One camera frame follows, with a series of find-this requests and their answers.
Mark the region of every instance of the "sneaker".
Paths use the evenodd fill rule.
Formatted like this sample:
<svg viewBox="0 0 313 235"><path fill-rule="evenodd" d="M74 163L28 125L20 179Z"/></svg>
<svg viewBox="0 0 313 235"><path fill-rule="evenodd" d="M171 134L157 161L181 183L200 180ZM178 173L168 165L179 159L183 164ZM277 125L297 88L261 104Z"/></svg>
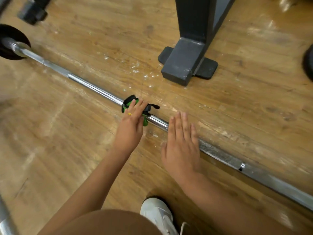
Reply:
<svg viewBox="0 0 313 235"><path fill-rule="evenodd" d="M173 214L162 200L155 197L146 199L141 206L140 214L156 225L163 235L179 235L173 224ZM185 224L186 222L183 222L181 235Z"/></svg>

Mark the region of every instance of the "hand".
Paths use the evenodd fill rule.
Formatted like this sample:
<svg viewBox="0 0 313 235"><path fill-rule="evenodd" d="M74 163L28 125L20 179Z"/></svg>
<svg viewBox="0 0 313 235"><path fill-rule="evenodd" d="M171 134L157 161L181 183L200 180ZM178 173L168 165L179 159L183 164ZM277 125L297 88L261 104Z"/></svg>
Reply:
<svg viewBox="0 0 313 235"><path fill-rule="evenodd" d="M187 113L178 112L170 118L167 143L162 145L162 162L168 173L182 187L201 171L200 150L194 124L189 124Z"/></svg>
<svg viewBox="0 0 313 235"><path fill-rule="evenodd" d="M137 104L136 100L132 100L128 109L125 109L122 121L117 128L113 148L127 158L135 150L142 137L142 112L147 105L148 102L143 99L139 99Z"/></svg>

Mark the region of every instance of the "weight plate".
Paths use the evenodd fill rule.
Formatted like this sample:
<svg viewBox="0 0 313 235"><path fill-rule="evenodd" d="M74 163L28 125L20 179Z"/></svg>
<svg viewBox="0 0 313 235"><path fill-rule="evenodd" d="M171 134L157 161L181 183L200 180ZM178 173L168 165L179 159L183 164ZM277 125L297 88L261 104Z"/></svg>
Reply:
<svg viewBox="0 0 313 235"><path fill-rule="evenodd" d="M313 81L313 44L304 54L302 64L306 75Z"/></svg>
<svg viewBox="0 0 313 235"><path fill-rule="evenodd" d="M24 59L24 57L16 55L11 49L8 49L3 45L1 39L5 37L9 37L18 42L25 43L29 47L31 47L30 42L26 35L24 35L21 31L10 25L0 24L0 56L10 60Z"/></svg>

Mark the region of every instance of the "person's left arm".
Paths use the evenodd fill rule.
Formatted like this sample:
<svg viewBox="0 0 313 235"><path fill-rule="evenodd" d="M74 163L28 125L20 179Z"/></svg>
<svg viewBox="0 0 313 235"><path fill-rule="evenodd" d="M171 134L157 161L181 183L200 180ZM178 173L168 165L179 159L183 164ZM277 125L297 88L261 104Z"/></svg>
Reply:
<svg viewBox="0 0 313 235"><path fill-rule="evenodd" d="M49 235L70 221L101 209L115 178L140 142L142 112L147 104L143 99L137 104L135 100L131 102L124 112L111 150L38 235Z"/></svg>

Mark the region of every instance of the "shoelace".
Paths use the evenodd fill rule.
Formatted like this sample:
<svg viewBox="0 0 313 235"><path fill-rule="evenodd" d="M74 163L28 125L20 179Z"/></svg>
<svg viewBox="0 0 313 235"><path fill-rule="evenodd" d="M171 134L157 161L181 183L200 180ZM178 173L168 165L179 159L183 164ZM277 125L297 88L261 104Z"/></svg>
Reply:
<svg viewBox="0 0 313 235"><path fill-rule="evenodd" d="M171 229L172 229L173 231L176 231L175 226L173 225L172 221L170 220L170 218L169 218L167 215L164 215L164 216L163 216L163 219L167 222L167 224L171 227ZM186 222L183 222L183 223L182 223L182 226L181 226L181 228L180 228L180 235L182 235L182 232L183 232L184 227L185 227L186 224L187 224Z"/></svg>

